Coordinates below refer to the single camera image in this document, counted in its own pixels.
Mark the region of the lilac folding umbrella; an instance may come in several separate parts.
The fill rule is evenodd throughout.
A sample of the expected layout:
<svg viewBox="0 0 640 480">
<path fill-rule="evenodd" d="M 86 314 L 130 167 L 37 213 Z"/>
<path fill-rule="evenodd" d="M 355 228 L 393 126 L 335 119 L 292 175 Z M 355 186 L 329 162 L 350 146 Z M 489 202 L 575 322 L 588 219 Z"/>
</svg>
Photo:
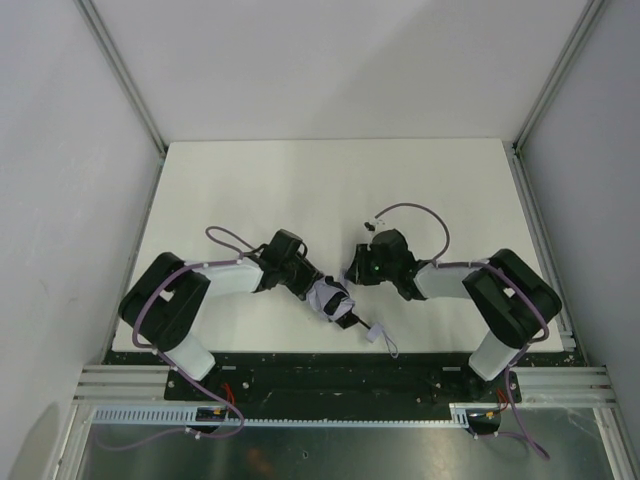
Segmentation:
<svg viewBox="0 0 640 480">
<path fill-rule="evenodd" d="M 306 302 L 313 311 L 343 330 L 354 326 L 363 327 L 366 331 L 365 338 L 369 343 L 376 343 L 378 339 L 383 339 L 389 355 L 393 359 L 399 357 L 398 346 L 390 338 L 384 326 L 380 323 L 367 323 L 355 313 L 356 302 L 343 282 L 332 276 L 321 277 L 306 293 Z"/>
</svg>

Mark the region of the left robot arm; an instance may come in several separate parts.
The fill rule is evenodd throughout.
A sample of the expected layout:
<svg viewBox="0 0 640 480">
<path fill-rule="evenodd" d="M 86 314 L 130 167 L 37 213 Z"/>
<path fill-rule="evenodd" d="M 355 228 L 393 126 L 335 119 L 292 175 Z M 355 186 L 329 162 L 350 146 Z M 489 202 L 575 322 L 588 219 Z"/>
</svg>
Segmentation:
<svg viewBox="0 0 640 480">
<path fill-rule="evenodd" d="M 200 381 L 216 360 L 192 332 L 207 298 L 261 293 L 279 285 L 304 301 L 323 273 L 308 259 L 308 248 L 297 235 L 278 230 L 271 241 L 257 247 L 227 229 L 219 230 L 241 243 L 239 247 L 205 235 L 237 254 L 232 260 L 186 261 L 171 252 L 156 257 L 130 287 L 118 307 L 119 318 L 133 329 L 132 342 L 165 359 L 167 364 Z"/>
</svg>

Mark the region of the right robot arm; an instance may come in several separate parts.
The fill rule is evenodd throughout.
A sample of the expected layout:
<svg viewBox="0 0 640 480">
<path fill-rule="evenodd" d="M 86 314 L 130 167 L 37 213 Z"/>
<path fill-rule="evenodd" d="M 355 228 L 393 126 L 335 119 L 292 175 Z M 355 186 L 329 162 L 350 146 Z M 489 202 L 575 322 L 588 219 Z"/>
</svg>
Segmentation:
<svg viewBox="0 0 640 480">
<path fill-rule="evenodd" d="M 461 368 L 454 390 L 473 399 L 484 395 L 531 344 L 546 340 L 549 322 L 562 310 L 555 290 L 510 249 L 484 261 L 422 260 L 396 229 L 357 245 L 346 279 L 361 286 L 389 282 L 406 301 L 471 301 L 488 332 Z"/>
</svg>

